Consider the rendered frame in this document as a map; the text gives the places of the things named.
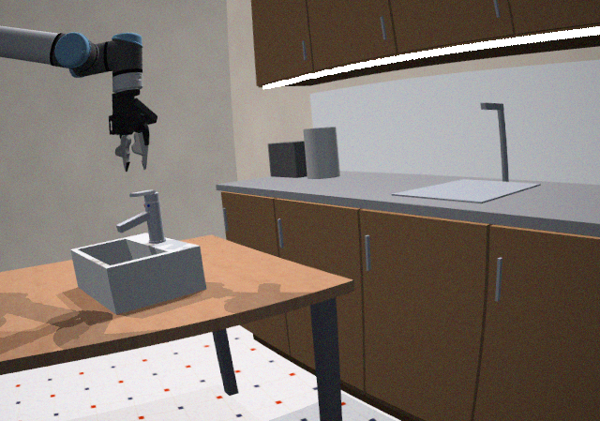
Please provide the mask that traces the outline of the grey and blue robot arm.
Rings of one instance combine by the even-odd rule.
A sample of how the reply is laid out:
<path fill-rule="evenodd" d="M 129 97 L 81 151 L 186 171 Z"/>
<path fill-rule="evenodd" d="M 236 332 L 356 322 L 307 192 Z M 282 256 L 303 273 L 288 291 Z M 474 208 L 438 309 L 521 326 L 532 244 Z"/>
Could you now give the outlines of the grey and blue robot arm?
<path fill-rule="evenodd" d="M 98 44 L 89 41 L 80 33 L 0 26 L 0 57 L 66 67 L 74 78 L 112 71 L 114 93 L 143 88 L 143 44 L 139 34 L 121 33 L 112 41 Z"/>

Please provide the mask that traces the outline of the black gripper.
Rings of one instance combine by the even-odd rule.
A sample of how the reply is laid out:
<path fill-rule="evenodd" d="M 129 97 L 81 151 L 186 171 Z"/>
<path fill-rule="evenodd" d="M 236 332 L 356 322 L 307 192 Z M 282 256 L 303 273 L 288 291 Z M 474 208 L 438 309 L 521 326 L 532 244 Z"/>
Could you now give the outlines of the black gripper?
<path fill-rule="evenodd" d="M 146 170 L 149 127 L 147 126 L 146 119 L 144 119 L 143 112 L 139 112 L 139 110 L 133 106 L 135 96 L 138 96 L 139 94 L 140 89 L 125 90 L 112 94 L 112 115 L 109 116 L 110 135 L 120 135 L 121 142 L 120 145 L 115 148 L 115 154 L 123 159 L 126 172 L 128 171 L 130 163 L 129 146 L 131 144 L 131 138 L 129 135 L 133 132 L 136 133 L 134 133 L 135 142 L 131 146 L 132 152 L 142 156 L 143 169 Z"/>

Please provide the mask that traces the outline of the grey square sink basin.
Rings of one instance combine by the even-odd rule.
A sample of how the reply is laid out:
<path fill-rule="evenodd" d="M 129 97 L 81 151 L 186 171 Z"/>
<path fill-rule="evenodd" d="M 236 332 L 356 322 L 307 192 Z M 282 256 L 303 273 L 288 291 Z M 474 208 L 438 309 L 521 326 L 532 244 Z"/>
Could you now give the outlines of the grey square sink basin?
<path fill-rule="evenodd" d="M 148 240 L 143 233 L 71 249 L 78 288 L 116 315 L 206 290 L 200 246 Z"/>

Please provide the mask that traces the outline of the grey mixer tap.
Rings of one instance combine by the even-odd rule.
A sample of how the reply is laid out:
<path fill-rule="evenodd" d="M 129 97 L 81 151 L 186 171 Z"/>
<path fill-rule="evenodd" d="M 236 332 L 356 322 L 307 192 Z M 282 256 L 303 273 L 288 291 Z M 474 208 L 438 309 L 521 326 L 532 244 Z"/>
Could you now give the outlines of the grey mixer tap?
<path fill-rule="evenodd" d="M 158 244 L 166 242 L 166 238 L 164 236 L 163 223 L 162 223 L 162 215 L 160 208 L 160 200 L 158 192 L 155 190 L 140 192 L 140 193 L 130 193 L 129 197 L 140 197 L 144 196 L 144 207 L 145 212 L 140 213 L 139 215 L 130 218 L 120 224 L 116 225 L 117 231 L 119 233 L 123 233 L 143 222 L 147 221 L 147 228 L 149 234 L 149 243 L 150 244 Z"/>

